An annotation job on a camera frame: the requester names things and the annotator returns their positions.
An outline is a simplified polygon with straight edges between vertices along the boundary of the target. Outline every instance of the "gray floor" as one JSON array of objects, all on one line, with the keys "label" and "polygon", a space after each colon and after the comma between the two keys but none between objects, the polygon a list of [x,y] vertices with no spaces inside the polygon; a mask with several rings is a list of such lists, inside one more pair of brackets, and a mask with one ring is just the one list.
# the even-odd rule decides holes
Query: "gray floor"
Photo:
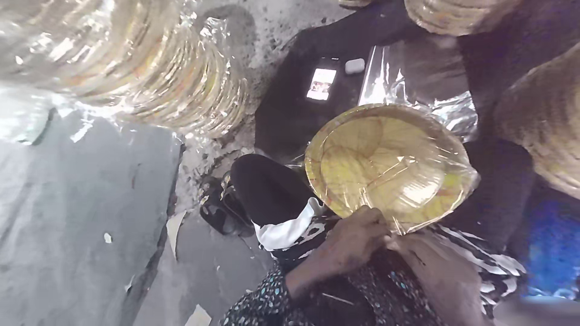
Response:
[{"label": "gray floor", "polygon": [[[250,113],[257,108],[277,64],[284,58],[284,45],[298,31],[332,23],[351,13],[340,8],[336,0],[215,0],[203,2],[197,12],[201,17],[225,17],[232,27],[232,51],[246,67],[252,85]],[[175,211],[190,213],[177,238],[178,260],[166,244],[135,326],[183,326],[196,305],[209,313],[212,325],[217,325],[226,310],[247,289],[254,289],[271,267],[269,254],[258,249],[255,237],[223,237],[196,213],[201,176],[222,176],[236,157],[252,153],[253,131],[253,118],[248,115],[235,139],[187,141],[177,180]]]},{"label": "gray floor", "polygon": [[33,145],[0,140],[0,324],[127,325],[180,146],[166,129],[79,112],[54,114]]}]

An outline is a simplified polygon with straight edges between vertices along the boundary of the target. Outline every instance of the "black sandal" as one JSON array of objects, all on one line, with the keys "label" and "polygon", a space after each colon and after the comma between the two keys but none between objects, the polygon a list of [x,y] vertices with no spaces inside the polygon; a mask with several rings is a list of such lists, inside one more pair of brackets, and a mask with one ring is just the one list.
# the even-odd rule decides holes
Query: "black sandal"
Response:
[{"label": "black sandal", "polygon": [[217,178],[208,177],[204,188],[206,189],[201,196],[200,215],[211,227],[224,236],[253,235],[253,224],[235,197],[234,188],[229,185],[229,176],[222,183]]}]

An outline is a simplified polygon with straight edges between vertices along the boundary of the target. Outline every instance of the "phone screen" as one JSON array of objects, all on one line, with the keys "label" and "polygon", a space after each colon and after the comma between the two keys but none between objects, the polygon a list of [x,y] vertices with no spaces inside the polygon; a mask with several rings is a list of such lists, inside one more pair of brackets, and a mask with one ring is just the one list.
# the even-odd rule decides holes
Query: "phone screen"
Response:
[{"label": "phone screen", "polygon": [[328,100],[330,86],[335,76],[336,70],[316,68],[306,97],[314,100]]}]

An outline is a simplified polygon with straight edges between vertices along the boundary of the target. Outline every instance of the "smartphone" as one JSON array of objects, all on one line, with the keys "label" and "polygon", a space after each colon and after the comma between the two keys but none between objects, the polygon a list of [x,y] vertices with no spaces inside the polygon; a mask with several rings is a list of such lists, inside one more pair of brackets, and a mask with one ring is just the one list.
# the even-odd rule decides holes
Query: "smartphone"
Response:
[{"label": "smartphone", "polygon": [[339,59],[322,58],[312,75],[312,81],[306,97],[315,101],[327,101],[332,90],[332,83],[336,79],[336,72],[340,65]]}]

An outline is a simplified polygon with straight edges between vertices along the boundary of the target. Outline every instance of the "plate stack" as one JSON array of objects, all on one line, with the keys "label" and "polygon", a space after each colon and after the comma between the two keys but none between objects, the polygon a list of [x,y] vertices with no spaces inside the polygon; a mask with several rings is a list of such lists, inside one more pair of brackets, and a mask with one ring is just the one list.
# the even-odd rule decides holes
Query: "plate stack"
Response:
[{"label": "plate stack", "polygon": [[409,17],[424,29],[454,36],[492,30],[520,0],[405,0]]},{"label": "plate stack", "polygon": [[499,134],[530,152],[536,172],[580,199],[580,43],[522,77],[495,112]]},{"label": "plate stack", "polygon": [[220,137],[244,116],[247,81],[174,0],[6,0],[0,79],[65,93],[97,114]]}]

